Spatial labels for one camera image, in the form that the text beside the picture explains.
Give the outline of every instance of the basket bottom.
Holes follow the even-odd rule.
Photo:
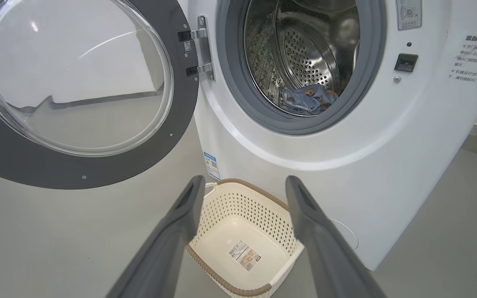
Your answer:
[[[249,272],[229,254],[239,241],[245,242],[261,256]],[[244,290],[253,290],[269,283],[290,257],[289,253],[242,217],[223,219],[191,247],[218,275],[234,287]]]

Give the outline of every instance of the stainless steel drum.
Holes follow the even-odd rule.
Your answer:
[[[334,7],[333,1],[328,5]],[[259,91],[286,113],[292,112],[284,109],[283,90],[320,84],[341,94],[352,75],[360,40],[358,11],[354,1],[338,1],[335,11],[314,11],[299,0],[250,2],[244,22],[248,69]]]

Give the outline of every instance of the open round door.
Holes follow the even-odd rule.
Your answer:
[[[176,1],[0,0],[0,177],[84,189],[165,157],[193,116]]]

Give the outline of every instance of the beige basket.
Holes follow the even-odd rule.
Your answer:
[[[187,251],[229,296],[272,296],[304,248],[288,206],[239,179],[211,186]]]

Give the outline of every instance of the brown basket rim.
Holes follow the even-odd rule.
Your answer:
[[[269,198],[273,202],[275,202],[277,205],[281,206],[284,210],[289,211],[290,209],[288,208],[288,205],[286,205],[283,201],[279,200],[269,192],[252,185],[251,183],[247,183],[246,181],[240,180],[240,179],[223,179],[220,181],[217,181],[217,185],[222,185],[224,183],[238,183],[242,184],[254,191],[257,191],[259,194],[262,194],[263,196]],[[225,279],[222,279],[220,275],[218,275],[214,270],[212,270],[198,255],[197,253],[193,250],[193,248],[190,245],[187,245],[185,248],[187,249],[187,252],[195,259],[195,261],[209,274],[217,283],[219,283],[223,288],[226,290],[230,291],[233,294],[243,296],[243,297],[254,297],[258,295],[262,295],[266,293],[267,291],[271,290],[271,285],[270,283],[263,285],[262,287],[256,288],[254,290],[243,290],[240,288],[233,287],[231,284],[229,284]]]

